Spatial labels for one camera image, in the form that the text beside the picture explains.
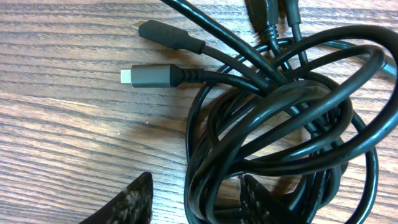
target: tangled cable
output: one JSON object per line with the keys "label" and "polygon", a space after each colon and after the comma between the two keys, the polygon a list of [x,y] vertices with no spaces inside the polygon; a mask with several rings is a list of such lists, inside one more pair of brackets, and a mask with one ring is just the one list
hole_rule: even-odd
{"label": "tangled cable", "polygon": [[[288,18],[293,38],[276,39],[277,32],[270,23],[262,33],[267,42],[251,47],[189,2],[162,1],[241,54],[232,58],[198,42],[199,54],[209,55],[225,64],[218,72],[228,73],[235,69],[247,78],[238,81],[237,88],[213,105],[206,130],[197,141],[195,135],[201,106],[217,78],[207,82],[192,103],[187,122],[188,168],[184,190],[188,222],[311,223],[317,210],[336,195],[349,160],[365,153],[363,196],[347,221],[362,223],[376,198],[378,161],[374,146],[398,124],[398,91],[395,87],[387,105],[367,126],[353,111],[349,96],[380,69],[396,77],[398,35],[377,26],[348,26],[302,39],[298,23]],[[342,41],[344,39],[371,40],[389,50],[394,59],[386,57],[380,47],[356,46]],[[308,62],[305,51],[317,45],[339,50]],[[275,55],[272,60],[261,55],[268,50]],[[294,55],[299,55],[301,63],[296,69],[292,69],[288,62]],[[362,57],[366,62],[340,85],[312,71],[348,57]],[[245,66],[242,63],[245,60],[258,68],[258,72]],[[243,145],[252,131],[282,111],[291,118]],[[359,134],[343,142],[340,136],[350,123]],[[253,160],[245,159],[301,127],[310,133],[310,140]],[[228,128],[230,130],[220,139],[219,135]],[[248,174],[301,175],[302,178],[292,193],[276,197]],[[222,181],[237,175],[241,178],[240,204],[216,204]]]}

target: wooden surface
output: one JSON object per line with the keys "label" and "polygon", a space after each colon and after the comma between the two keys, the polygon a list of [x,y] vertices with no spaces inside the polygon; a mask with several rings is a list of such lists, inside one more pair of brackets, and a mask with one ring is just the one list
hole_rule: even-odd
{"label": "wooden surface", "polygon": [[[192,2],[256,43],[243,0]],[[350,24],[398,31],[396,0],[301,0],[300,7],[303,35]],[[144,171],[154,176],[152,222],[187,222],[185,118],[198,86],[134,89],[119,84],[119,70],[142,63],[216,69],[220,63],[139,38],[131,26],[148,19],[188,29],[208,45],[236,54],[160,1],[0,0],[1,223],[77,223]],[[280,20],[278,28],[281,37],[291,35],[285,21]],[[311,50],[308,56],[313,59],[329,51]],[[358,66],[349,59],[318,70],[342,82]],[[392,87],[391,80],[377,74],[353,95],[354,108],[366,123],[385,105]],[[209,101],[223,91],[211,92]],[[283,114],[273,118],[250,138],[285,118]],[[355,134],[350,127],[344,139]],[[258,154],[306,138],[297,131]],[[398,222],[397,138],[394,131],[378,145],[379,191],[367,223]],[[349,218],[363,191],[364,165],[363,156],[350,162],[338,195],[318,212],[314,223]],[[290,179],[261,181],[273,189]],[[221,196],[236,196],[235,189],[232,180]]]}

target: metal connector tip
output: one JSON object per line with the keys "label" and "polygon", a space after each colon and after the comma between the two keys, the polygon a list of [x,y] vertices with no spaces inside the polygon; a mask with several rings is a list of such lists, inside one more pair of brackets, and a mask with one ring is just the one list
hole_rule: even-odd
{"label": "metal connector tip", "polygon": [[135,24],[132,25],[132,28],[138,30],[138,28],[139,28],[141,25],[143,25],[144,23],[145,23],[145,21],[136,22]]}
{"label": "metal connector tip", "polygon": [[131,69],[120,70],[120,82],[131,83]]}

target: cord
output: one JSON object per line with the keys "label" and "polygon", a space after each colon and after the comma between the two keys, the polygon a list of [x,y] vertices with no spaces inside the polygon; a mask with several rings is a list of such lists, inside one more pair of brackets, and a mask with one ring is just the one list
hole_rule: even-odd
{"label": "cord", "polygon": [[[205,82],[192,103],[187,119],[185,146],[188,166],[184,207],[188,222],[240,223],[242,219],[248,223],[311,223],[317,210],[337,194],[349,160],[365,153],[364,192],[347,221],[363,223],[372,209],[377,192],[378,161],[374,146],[398,124],[398,91],[395,87],[387,105],[367,126],[353,110],[349,96],[378,70],[396,78],[398,46],[394,40],[398,39],[398,35],[377,26],[348,26],[301,37],[298,1],[286,0],[288,23],[294,37],[270,38],[251,47],[189,2],[162,1],[240,53],[232,58],[207,46],[204,41],[190,37],[184,30],[156,21],[140,22],[140,36],[173,49],[208,55],[225,65],[217,72],[175,65],[133,65],[121,74],[122,82],[138,87],[175,87],[183,83]],[[256,8],[258,2],[254,1],[252,8]],[[268,24],[263,26],[261,20],[255,21],[258,27],[270,28]],[[374,41],[389,50],[394,59],[386,57],[380,47],[356,46],[344,39]],[[339,50],[308,62],[305,51],[317,45]],[[268,50],[276,52],[272,60],[261,55]],[[288,59],[294,55],[300,57],[301,66],[296,69],[287,66]],[[340,85],[313,72],[318,67],[348,57],[359,57],[365,63]],[[245,60],[255,65],[258,72],[243,64]],[[232,69],[245,78],[226,74]],[[196,139],[201,106],[217,83],[235,88],[213,104],[205,132]],[[253,130],[282,111],[291,118],[243,144]],[[360,134],[343,142],[340,136],[350,123]],[[245,159],[301,127],[311,134],[310,140],[256,159]],[[220,139],[219,135],[227,129]],[[248,174],[301,175],[302,178],[292,193],[276,197]],[[217,204],[216,197],[222,181],[237,175],[241,179],[240,204]]]}

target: ribbed strain relief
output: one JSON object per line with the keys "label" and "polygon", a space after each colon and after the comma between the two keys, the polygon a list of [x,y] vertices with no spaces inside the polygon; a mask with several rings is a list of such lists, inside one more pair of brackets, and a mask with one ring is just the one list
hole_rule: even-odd
{"label": "ribbed strain relief", "polygon": [[204,69],[186,68],[182,70],[182,82],[185,83],[203,83]]}
{"label": "ribbed strain relief", "polygon": [[278,37],[279,37],[278,30],[274,25],[268,26],[266,29],[262,31],[262,38],[264,40],[276,39]]}

